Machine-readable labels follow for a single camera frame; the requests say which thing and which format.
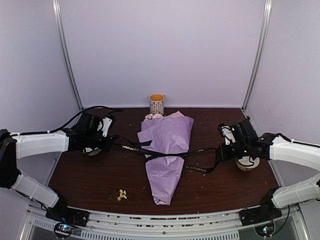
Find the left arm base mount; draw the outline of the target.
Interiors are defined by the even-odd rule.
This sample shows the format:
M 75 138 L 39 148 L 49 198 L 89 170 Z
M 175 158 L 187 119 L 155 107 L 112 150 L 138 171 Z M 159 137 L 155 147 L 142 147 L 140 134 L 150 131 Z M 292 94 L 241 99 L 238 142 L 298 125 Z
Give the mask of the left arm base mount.
M 51 210 L 47 210 L 45 217 L 56 221 L 53 227 L 53 233 L 60 239 L 70 237 L 79 227 L 86 227 L 90 213 L 85 210 L 68 208 L 66 216 L 58 216 Z

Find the pink rose stem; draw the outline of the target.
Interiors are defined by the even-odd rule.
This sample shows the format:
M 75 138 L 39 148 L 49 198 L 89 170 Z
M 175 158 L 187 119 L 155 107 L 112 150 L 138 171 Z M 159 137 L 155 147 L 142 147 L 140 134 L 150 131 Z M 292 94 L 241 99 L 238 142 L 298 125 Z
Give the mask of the pink rose stem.
M 164 116 L 160 113 L 156 113 L 156 114 L 147 114 L 145 117 L 144 117 L 144 121 L 150 121 L 150 120 L 154 120 L 154 119 L 159 119 L 159 118 L 163 118 Z

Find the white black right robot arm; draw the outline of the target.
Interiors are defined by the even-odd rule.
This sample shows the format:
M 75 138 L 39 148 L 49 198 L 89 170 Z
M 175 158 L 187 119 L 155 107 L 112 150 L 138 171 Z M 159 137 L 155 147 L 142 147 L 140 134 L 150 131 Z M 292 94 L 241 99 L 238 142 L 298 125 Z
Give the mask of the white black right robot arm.
M 320 169 L 320 147 L 317 144 L 295 141 L 281 133 L 266 132 L 258 136 L 248 119 L 233 125 L 220 124 L 218 130 L 225 142 L 216 152 L 220 161 L 236 160 L 242 171 L 255 169 L 261 160 L 283 161 L 305 166 L 316 171 Z M 268 220 L 276 209 L 320 199 L 320 175 L 287 187 L 268 191 L 256 210 L 259 220 Z

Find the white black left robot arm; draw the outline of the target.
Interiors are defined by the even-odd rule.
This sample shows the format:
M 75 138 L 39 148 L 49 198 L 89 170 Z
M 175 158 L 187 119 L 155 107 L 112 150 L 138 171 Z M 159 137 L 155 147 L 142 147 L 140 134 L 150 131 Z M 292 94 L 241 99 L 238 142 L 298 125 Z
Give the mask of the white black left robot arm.
M 72 218 L 72 211 L 65 200 L 51 188 L 44 186 L 18 169 L 17 160 L 47 153 L 82 152 L 96 155 L 108 152 L 114 138 L 108 134 L 115 118 L 100 117 L 85 112 L 71 128 L 62 127 L 36 133 L 11 133 L 0 131 L 0 186 L 12 189 L 32 200 L 40 202 L 61 222 Z

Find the black printed ribbon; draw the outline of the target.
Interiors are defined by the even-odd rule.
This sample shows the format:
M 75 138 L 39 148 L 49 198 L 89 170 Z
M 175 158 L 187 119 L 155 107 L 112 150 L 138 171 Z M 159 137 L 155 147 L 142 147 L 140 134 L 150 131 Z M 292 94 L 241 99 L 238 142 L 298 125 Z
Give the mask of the black printed ribbon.
M 136 152 L 140 155 L 147 155 L 145 162 L 148 162 L 153 159 L 160 158 L 160 157 L 179 157 L 179 158 L 182 158 L 185 160 L 190 155 L 201 154 L 201 153 L 205 153 L 205 152 L 213 152 L 213 151 L 215 153 L 215 150 L 216 150 L 216 148 L 214 148 L 214 147 L 205 147 L 205 148 L 200 148 L 197 150 L 181 152 L 181 153 L 162 153 L 162 152 L 148 150 L 148 149 L 143 148 L 143 147 L 149 146 L 152 143 L 152 140 L 145 141 L 145 142 L 133 142 L 133 141 L 130 141 L 129 139 L 127 139 L 123 136 L 120 136 L 120 135 L 114 135 L 113 137 L 114 137 L 115 141 L 118 139 L 124 139 L 125 141 L 127 141 L 129 143 L 129 145 L 125 145 L 122 143 L 116 143 L 114 141 L 113 144 L 115 146 L 117 146 L 123 150 L 129 150 L 132 152 Z M 198 167 L 198 166 L 185 165 L 184 168 L 187 170 L 199 172 L 202 174 L 209 174 L 209 173 L 212 173 L 216 169 L 216 167 L 219 165 L 219 163 L 220 162 L 218 162 L 214 159 L 212 167 L 203 168 L 203 167 Z

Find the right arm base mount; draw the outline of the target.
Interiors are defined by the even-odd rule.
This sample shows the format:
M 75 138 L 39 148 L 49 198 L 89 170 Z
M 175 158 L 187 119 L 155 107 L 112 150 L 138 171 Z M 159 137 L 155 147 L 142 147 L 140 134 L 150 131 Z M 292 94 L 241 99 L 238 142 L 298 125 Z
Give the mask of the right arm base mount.
M 242 226 L 253 225 L 255 233 L 259 237 L 267 238 L 276 233 L 275 219 L 282 216 L 282 211 L 268 207 L 244 208 L 239 212 Z

